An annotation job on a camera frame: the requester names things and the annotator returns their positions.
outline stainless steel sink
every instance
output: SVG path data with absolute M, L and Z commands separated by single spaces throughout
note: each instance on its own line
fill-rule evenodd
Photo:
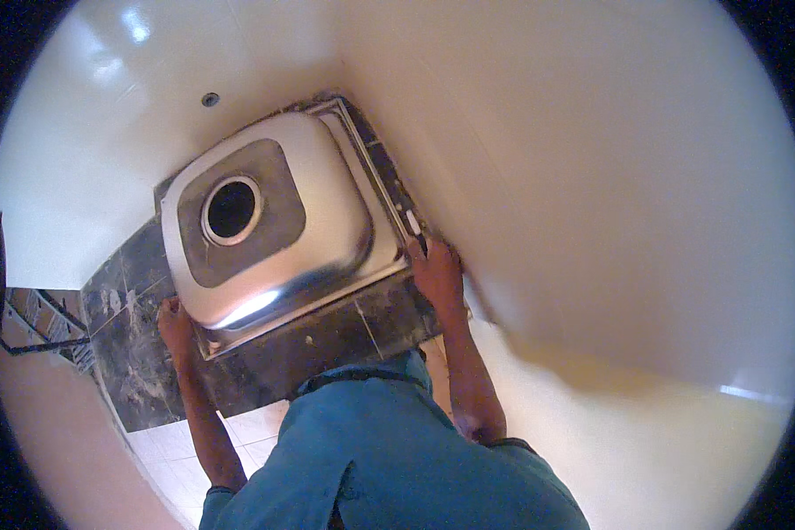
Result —
M 163 197 L 162 228 L 206 359 L 408 266 L 407 231 L 339 99 L 202 154 Z

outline hand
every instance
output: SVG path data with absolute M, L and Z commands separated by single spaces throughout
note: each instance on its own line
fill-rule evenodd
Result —
M 174 361 L 174 368 L 179 372 L 191 363 L 191 335 L 194 327 L 191 325 L 191 316 L 180 303 L 178 297 L 162 301 L 158 316 L 159 335 Z
M 462 267 L 456 252 L 434 238 L 427 238 L 426 257 L 418 241 L 410 241 L 407 250 L 412 258 L 415 286 L 432 303 L 439 320 L 465 319 Z

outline blue shirt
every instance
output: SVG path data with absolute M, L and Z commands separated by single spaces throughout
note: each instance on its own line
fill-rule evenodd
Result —
M 333 382 L 295 399 L 265 466 L 236 494 L 209 490 L 200 529 L 320 530 L 334 506 L 347 528 L 588 528 L 526 443 L 464 439 L 418 355 L 399 363 L 423 384 Z

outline sink basin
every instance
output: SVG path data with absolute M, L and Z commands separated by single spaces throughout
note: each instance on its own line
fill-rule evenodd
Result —
M 373 240 L 336 140 L 302 113 L 201 155 L 163 198 L 162 225 L 180 300 L 208 330 L 247 326 L 279 299 L 350 275 Z

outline man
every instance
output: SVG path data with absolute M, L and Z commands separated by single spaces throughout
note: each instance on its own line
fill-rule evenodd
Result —
M 415 285 L 444 330 L 456 425 L 432 398 L 417 350 L 378 366 L 343 366 L 305 383 L 277 445 L 248 480 L 198 380 L 191 320 L 163 303 L 191 438 L 212 488 L 209 528 L 588 528 L 568 488 L 506 418 L 469 333 L 458 257 L 412 242 Z

